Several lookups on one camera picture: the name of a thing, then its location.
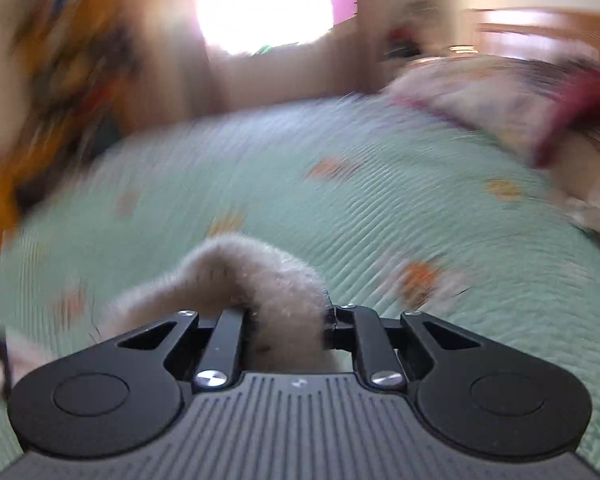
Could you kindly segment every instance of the bed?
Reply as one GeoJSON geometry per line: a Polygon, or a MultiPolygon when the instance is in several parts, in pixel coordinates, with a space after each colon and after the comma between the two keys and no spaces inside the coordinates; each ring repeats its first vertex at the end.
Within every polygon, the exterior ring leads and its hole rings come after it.
{"type": "MultiPolygon", "coordinates": [[[[549,37],[531,13],[477,14],[476,30],[549,37]]],[[[494,137],[391,95],[206,118],[126,141],[30,216],[0,254],[0,320],[58,355],[85,348],[107,301],[223,231],[303,258],[334,303],[382,316],[405,309],[395,268],[420,266],[446,279],[424,310],[587,385],[580,453],[600,470],[600,243],[549,189],[494,137]]],[[[18,453],[0,405],[0,469],[18,453]]]]}

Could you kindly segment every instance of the circular pad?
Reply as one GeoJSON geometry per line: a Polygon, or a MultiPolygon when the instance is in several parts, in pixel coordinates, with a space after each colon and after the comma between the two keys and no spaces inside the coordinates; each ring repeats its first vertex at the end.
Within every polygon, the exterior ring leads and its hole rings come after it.
{"type": "Polygon", "coordinates": [[[538,386],[519,374],[493,374],[475,381],[471,387],[474,402],[495,415],[523,416],[544,403],[538,386]]]}
{"type": "Polygon", "coordinates": [[[122,379],[109,374],[83,374],[59,384],[54,402],[70,415],[96,416],[112,412],[128,395],[129,387],[122,379]]]}

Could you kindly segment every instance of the wooden headboard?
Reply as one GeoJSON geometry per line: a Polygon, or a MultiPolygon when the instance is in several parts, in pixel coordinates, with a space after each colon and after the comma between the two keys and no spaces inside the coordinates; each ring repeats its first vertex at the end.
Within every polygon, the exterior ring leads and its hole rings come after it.
{"type": "Polygon", "coordinates": [[[600,14],[543,8],[468,13],[474,47],[482,54],[549,62],[577,56],[600,62],[600,14]]]}

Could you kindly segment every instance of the orange pattern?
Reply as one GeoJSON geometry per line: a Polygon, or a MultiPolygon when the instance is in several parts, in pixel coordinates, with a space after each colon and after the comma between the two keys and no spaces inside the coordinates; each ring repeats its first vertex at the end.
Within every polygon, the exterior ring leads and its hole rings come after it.
{"type": "Polygon", "coordinates": [[[309,171],[309,177],[314,178],[349,178],[360,164],[347,162],[343,158],[324,158],[309,171]]]}
{"type": "Polygon", "coordinates": [[[131,216],[136,204],[140,200],[140,193],[134,189],[127,189],[118,199],[117,211],[120,216],[131,216]]]}
{"type": "Polygon", "coordinates": [[[53,305],[56,330],[67,330],[82,319],[86,306],[86,294],[81,286],[71,288],[53,305]]]}
{"type": "Polygon", "coordinates": [[[504,202],[514,202],[522,197],[520,186],[505,178],[492,178],[485,187],[498,200],[504,200],[504,202]]]}
{"type": "Polygon", "coordinates": [[[206,232],[206,238],[223,233],[238,232],[242,227],[244,215],[241,213],[229,213],[219,218],[214,218],[206,232]]]}
{"type": "Polygon", "coordinates": [[[429,262],[414,262],[400,272],[400,295],[413,308],[422,306],[431,295],[440,269],[429,262]]]}

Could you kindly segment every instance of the metal screw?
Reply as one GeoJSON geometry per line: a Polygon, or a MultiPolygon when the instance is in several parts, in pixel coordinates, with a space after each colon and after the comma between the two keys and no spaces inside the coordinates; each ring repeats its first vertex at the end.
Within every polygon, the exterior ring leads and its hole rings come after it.
{"type": "Polygon", "coordinates": [[[196,374],[196,384],[202,388],[217,388],[229,380],[220,370],[202,370],[196,374]]]}
{"type": "Polygon", "coordinates": [[[380,388],[395,388],[404,382],[404,377],[398,372],[383,370],[371,376],[371,382],[380,388]]]}

